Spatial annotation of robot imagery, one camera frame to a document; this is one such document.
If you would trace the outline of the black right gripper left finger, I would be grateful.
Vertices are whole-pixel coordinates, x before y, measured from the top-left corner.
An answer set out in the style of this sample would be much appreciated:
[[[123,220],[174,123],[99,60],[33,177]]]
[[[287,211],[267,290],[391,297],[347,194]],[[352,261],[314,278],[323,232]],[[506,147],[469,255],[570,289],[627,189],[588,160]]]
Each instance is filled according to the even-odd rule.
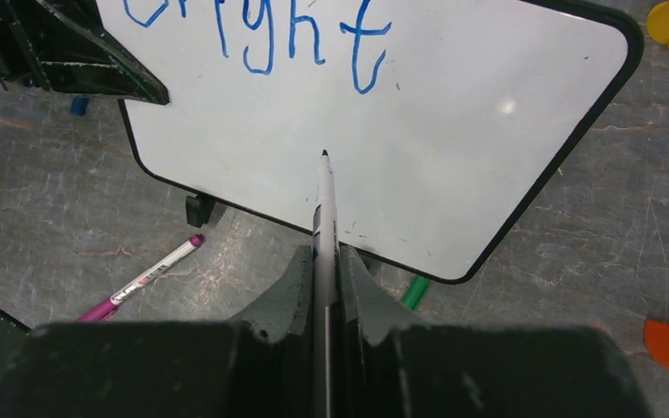
[[[309,417],[311,248],[228,320],[57,322],[0,347],[0,417]]]

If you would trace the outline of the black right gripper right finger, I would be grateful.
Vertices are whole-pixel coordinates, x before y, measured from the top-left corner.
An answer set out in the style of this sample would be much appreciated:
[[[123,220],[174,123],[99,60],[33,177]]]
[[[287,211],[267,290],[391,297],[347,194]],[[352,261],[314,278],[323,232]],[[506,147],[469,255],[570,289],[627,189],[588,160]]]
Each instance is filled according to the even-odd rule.
[[[648,417],[612,339],[593,327],[421,320],[340,250],[347,417]]]

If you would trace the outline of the black framed whiteboard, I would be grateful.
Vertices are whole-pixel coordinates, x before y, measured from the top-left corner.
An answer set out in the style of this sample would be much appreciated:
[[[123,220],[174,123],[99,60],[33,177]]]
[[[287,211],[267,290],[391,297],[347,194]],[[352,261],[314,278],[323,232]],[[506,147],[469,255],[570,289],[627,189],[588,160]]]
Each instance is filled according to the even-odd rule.
[[[292,228],[334,169],[343,243],[462,283],[639,66],[582,1],[100,1],[168,91],[128,100],[153,178]]]

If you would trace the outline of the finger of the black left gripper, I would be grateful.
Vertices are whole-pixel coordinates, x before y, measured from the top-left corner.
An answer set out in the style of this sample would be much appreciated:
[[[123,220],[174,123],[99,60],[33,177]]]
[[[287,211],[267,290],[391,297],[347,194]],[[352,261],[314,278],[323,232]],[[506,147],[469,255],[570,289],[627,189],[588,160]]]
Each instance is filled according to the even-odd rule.
[[[0,83],[169,103],[162,82],[101,21],[93,1],[1,1]]]

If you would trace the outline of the blue whiteboard marker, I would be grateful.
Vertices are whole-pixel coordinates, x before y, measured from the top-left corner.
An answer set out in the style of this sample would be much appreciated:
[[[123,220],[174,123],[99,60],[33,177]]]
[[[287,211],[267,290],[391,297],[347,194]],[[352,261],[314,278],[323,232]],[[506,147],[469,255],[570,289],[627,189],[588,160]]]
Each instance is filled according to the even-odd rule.
[[[337,291],[337,209],[335,179],[328,152],[324,150],[318,169],[318,188],[313,216],[314,340],[312,416],[332,417],[333,342],[332,334]]]

